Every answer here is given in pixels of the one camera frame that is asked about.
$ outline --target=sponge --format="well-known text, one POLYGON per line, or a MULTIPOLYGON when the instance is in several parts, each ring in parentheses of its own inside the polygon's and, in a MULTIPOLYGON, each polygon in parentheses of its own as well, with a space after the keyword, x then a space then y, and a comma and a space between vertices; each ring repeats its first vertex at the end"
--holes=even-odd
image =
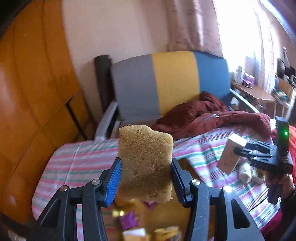
POLYGON ((172 136, 148 126, 124 126, 118 142, 122 167, 117 196, 149 203, 171 200, 172 136))

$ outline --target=metal screw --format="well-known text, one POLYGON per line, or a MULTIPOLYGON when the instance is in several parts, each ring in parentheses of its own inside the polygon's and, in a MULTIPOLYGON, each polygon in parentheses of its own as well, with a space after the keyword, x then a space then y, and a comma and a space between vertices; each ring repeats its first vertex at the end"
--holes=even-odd
POLYGON ((94 185, 99 185, 101 183, 101 181, 99 179, 93 179, 91 181, 91 183, 94 184, 94 185))
POLYGON ((194 185, 199 185, 200 184, 200 180, 197 180, 197 179, 193 179, 191 182, 194 185))
POLYGON ((64 192, 64 191, 67 191, 67 190, 68 190, 68 187, 67 187, 66 185, 63 185, 63 186, 61 186, 61 187, 59 188, 59 190, 60 190, 61 192, 64 192))
POLYGON ((223 189, 224 189, 225 192, 228 192, 228 193, 232 192, 232 187, 231 186, 224 186, 223 189))

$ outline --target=gray armrest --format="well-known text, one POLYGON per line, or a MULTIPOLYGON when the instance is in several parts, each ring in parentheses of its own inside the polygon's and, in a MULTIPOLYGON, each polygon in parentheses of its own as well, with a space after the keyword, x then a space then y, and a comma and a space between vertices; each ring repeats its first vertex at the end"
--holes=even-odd
POLYGON ((248 102, 244 97, 239 95, 233 89, 230 89, 230 93, 231 93, 232 97, 234 97, 235 99, 237 99, 240 102, 243 102, 253 113, 259 113, 259 111, 250 102, 248 102))
POLYGON ((103 115, 103 118, 101 119, 98 128, 96 130, 95 140, 104 140, 106 139, 107 129, 110 125, 110 122, 115 114, 115 111, 117 109, 117 102, 112 101, 110 105, 108 106, 106 112, 103 115))

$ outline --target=rolled white cloth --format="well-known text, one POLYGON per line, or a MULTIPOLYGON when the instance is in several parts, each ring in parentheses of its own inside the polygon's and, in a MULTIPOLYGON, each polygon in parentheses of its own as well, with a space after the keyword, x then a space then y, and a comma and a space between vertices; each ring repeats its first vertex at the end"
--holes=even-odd
POLYGON ((252 179, 251 166, 247 162, 243 162, 239 167, 239 179, 248 184, 252 179))

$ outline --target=hand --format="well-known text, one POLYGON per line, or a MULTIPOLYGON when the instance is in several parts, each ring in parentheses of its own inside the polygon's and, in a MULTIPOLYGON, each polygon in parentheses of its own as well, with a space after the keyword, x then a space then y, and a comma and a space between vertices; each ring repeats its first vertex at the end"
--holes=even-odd
POLYGON ((265 182, 267 188, 269 188, 271 184, 283 184, 283 190, 281 193, 282 198, 290 196, 295 190, 292 175, 284 174, 281 176, 275 176, 273 173, 267 173, 265 182))

